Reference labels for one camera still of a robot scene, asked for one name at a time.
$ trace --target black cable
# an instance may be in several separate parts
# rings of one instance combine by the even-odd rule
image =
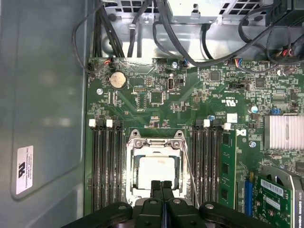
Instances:
[[[202,31],[202,34],[201,34],[201,43],[203,45],[203,50],[206,54],[206,56],[208,57],[208,59],[214,59],[210,52],[208,51],[208,48],[207,48],[207,44],[206,44],[206,36],[207,36],[207,31],[209,30],[211,24],[202,24],[201,25],[201,31]]]
[[[163,47],[163,45],[160,44],[160,42],[158,42],[157,40],[157,29],[156,29],[156,25],[161,25],[161,23],[159,21],[155,21],[152,25],[152,33],[153,33],[153,39],[154,39],[154,43],[156,44],[156,46],[164,53],[166,53],[167,55],[169,55],[172,58],[176,58],[176,59],[183,59],[180,56],[177,56],[173,53],[171,53],[170,51],[168,51],[167,49],[165,49]]]
[[[259,9],[255,9],[253,11],[254,11],[254,13],[260,13],[260,12],[271,10],[271,9],[272,9],[272,6],[266,6],[266,7],[262,7]],[[252,14],[247,14],[245,17],[243,17],[238,25],[238,34],[241,37],[242,41],[244,41],[247,44],[250,43],[252,40],[244,33],[243,24],[244,24],[245,20],[249,17],[249,15],[252,15]],[[264,47],[262,44],[255,43],[253,46],[261,49],[266,55],[266,47]]]
[[[184,47],[181,45],[179,40],[177,39],[176,35],[174,34],[174,31],[170,25],[169,19],[166,15],[166,8],[162,0],[155,0],[158,6],[158,10],[160,12],[161,19],[163,21],[163,25],[165,27],[166,32],[168,33],[168,36],[173,43],[173,45],[176,47],[176,49],[184,56],[185,59],[187,59],[192,65],[196,67],[209,67],[211,65],[216,65],[218,63],[227,61],[229,59],[235,58],[236,56],[242,54],[243,52],[247,51],[250,47],[252,47],[255,43],[257,43],[262,37],[264,37],[268,32],[270,32],[273,27],[276,25],[273,24],[266,28],[263,32],[261,32],[257,37],[255,37],[250,43],[244,45],[242,48],[239,50],[225,56],[219,59],[214,59],[206,62],[196,62],[189,56],[187,51],[184,49]],[[248,16],[252,15],[255,13],[255,10],[251,11],[248,13]]]
[[[147,10],[147,8],[149,7],[150,3],[151,3],[151,0],[146,0],[144,2],[144,4],[140,7],[140,9],[138,10],[137,14],[133,18],[132,24],[136,25],[136,23],[139,20],[139,17]],[[130,45],[129,45],[128,55],[127,55],[128,57],[132,57],[132,55],[133,55],[134,44],[135,44],[135,29],[131,29],[130,30]]]
[[[89,70],[85,67],[85,65],[83,64],[83,62],[81,61],[78,49],[77,49],[77,43],[76,43],[76,32],[78,30],[78,28],[82,25],[82,23],[84,23],[90,16],[94,15],[101,7],[103,6],[103,3],[100,2],[97,7],[91,12],[89,13],[87,16],[85,16],[73,29],[73,33],[72,33],[72,43],[73,43],[73,48],[74,48],[74,52],[77,58],[77,61],[79,62],[80,66],[83,68],[84,71],[86,71],[89,74],[96,74],[98,73],[103,67],[104,64],[102,64],[100,67],[97,68],[97,70],[92,71]]]
[[[111,22],[109,20],[109,17],[107,15],[106,11],[105,11],[105,7],[101,7],[100,8],[100,16],[103,19],[104,28],[107,29],[110,32],[110,34],[111,34],[110,36],[115,41],[115,44],[117,46],[118,53],[119,53],[118,57],[123,57],[124,58],[123,47],[122,47],[122,45],[120,43],[120,40],[119,40],[119,38],[117,36],[117,33],[115,32],[115,29],[113,28],[113,26],[112,26],[112,24],[111,24]]]
[[[304,34],[301,35],[298,39],[296,39],[294,43],[292,43],[291,46],[292,52],[294,53],[296,48],[302,44],[304,44]]]
[[[103,22],[103,26],[104,26],[105,32],[106,32],[106,34],[107,34],[107,36],[108,36],[109,43],[110,43],[110,45],[111,45],[111,47],[112,47],[112,50],[113,50],[114,55],[115,55],[116,57],[121,57],[121,52],[119,51],[119,48],[118,48],[117,45],[116,45],[116,42],[115,42],[115,40],[114,40],[114,38],[113,38],[113,36],[112,36],[112,33],[111,33],[110,28],[108,27],[108,25],[107,25],[107,24],[105,23],[105,21],[104,21],[104,17],[102,16],[101,11],[99,10],[99,11],[97,12],[97,14],[98,14],[100,20]]]

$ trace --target green circuit board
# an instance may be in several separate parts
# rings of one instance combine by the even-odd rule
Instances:
[[[89,64],[96,69],[106,60],[92,58]],[[252,70],[263,70],[269,65],[242,63]],[[114,88],[109,80],[114,72],[125,76],[125,84],[120,88]],[[182,130],[194,175],[204,150],[216,153],[218,195],[214,199],[245,213],[244,181],[251,172],[257,174],[261,165],[303,175],[304,169],[296,170],[296,164],[304,163],[302,154],[264,150],[263,146],[263,116],[303,113],[303,86],[301,65],[248,74],[231,63],[198,68],[172,59],[114,59],[99,74],[87,79],[85,215],[111,202],[125,201],[125,144],[133,129],[139,129],[145,137],[172,137]],[[90,120],[96,120],[97,125],[112,120],[114,130],[92,133]],[[221,128],[220,137],[214,135],[205,149],[197,132],[206,132],[201,126],[204,120]],[[96,146],[99,137],[105,138],[104,144]],[[200,180],[195,177],[199,189]],[[187,197],[193,200],[191,187]]]

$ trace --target heatsink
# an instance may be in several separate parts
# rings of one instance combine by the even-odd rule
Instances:
[[[264,148],[267,150],[304,150],[304,116],[265,116]]]

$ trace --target pci express slot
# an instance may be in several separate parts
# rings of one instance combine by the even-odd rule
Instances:
[[[253,183],[249,180],[245,181],[245,214],[252,216],[253,204]]]

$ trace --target ventilation grille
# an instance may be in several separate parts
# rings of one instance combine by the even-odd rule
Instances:
[[[116,12],[137,13],[144,2],[144,0],[118,0],[117,3],[106,3],[105,7],[113,7]],[[219,15],[229,18],[234,15],[244,16],[251,10],[258,9],[259,7],[259,0],[226,0]],[[159,13],[153,1],[145,13]]]
[[[116,7],[116,12],[123,13],[137,13],[140,7],[143,5],[144,1],[130,1],[130,0],[122,0],[118,1],[118,3],[107,3],[105,7]],[[145,13],[159,13],[157,7],[154,6],[152,2]]]
[[[220,15],[246,15],[251,10],[260,8],[259,0],[238,0],[234,3],[225,3],[219,12]]]

